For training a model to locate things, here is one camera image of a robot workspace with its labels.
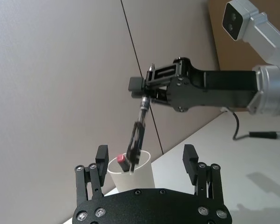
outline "white cup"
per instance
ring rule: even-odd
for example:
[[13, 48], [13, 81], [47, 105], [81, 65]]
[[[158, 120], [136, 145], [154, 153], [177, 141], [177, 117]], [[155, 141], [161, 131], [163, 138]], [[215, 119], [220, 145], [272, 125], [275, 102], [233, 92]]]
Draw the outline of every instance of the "white cup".
[[139, 164], [135, 166], [134, 173], [132, 174], [122, 171], [120, 165], [117, 163], [117, 158], [109, 162], [108, 172], [119, 192], [136, 188], [154, 188], [154, 175], [151, 168], [151, 156], [149, 152], [141, 151]]

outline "white table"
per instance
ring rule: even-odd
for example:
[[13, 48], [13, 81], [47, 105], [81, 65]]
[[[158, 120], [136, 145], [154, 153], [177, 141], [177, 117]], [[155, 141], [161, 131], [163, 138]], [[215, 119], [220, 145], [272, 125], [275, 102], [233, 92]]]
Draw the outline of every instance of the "white table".
[[[280, 131], [280, 118], [237, 114], [239, 134]], [[182, 162], [184, 144], [192, 144], [199, 161], [221, 166], [224, 204], [233, 224], [280, 224], [280, 140], [234, 142], [235, 127], [234, 117], [224, 113], [155, 160], [155, 187], [194, 193]]]

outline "camera lens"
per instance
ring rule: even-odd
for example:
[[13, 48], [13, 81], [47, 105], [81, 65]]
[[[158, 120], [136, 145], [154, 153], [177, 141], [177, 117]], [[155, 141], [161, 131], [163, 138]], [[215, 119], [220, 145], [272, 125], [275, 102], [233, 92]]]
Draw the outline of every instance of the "camera lens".
[[231, 19], [232, 19], [232, 21], [235, 21], [237, 19], [237, 16], [235, 15], [235, 13], [231, 14]]
[[232, 28], [231, 24], [228, 25], [228, 29], [229, 29], [229, 31], [232, 31], [233, 28]]

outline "gray wall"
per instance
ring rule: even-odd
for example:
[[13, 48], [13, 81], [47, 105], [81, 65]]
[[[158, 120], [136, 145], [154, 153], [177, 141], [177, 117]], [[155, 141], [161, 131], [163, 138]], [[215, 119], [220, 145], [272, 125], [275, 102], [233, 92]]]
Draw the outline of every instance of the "gray wall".
[[[143, 72], [177, 56], [216, 68], [205, 2], [124, 1]], [[93, 162], [100, 144], [110, 158], [126, 151], [139, 111], [127, 87], [137, 75], [119, 0], [0, 0], [0, 224], [71, 216], [73, 168]], [[219, 113], [153, 112], [165, 150]], [[143, 149], [161, 155], [150, 114]], [[104, 192], [112, 187], [108, 176]]]

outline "brown cardboard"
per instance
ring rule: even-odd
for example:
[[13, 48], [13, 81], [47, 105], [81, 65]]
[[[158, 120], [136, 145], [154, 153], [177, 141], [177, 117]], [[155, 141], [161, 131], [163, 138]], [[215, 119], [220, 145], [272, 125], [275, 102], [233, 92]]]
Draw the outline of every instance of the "brown cardboard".
[[[229, 0], [210, 0], [209, 13], [221, 70], [251, 70], [266, 64], [248, 44], [233, 41], [222, 27], [225, 5]], [[259, 12], [265, 12], [269, 21], [280, 31], [280, 0], [250, 0]]]

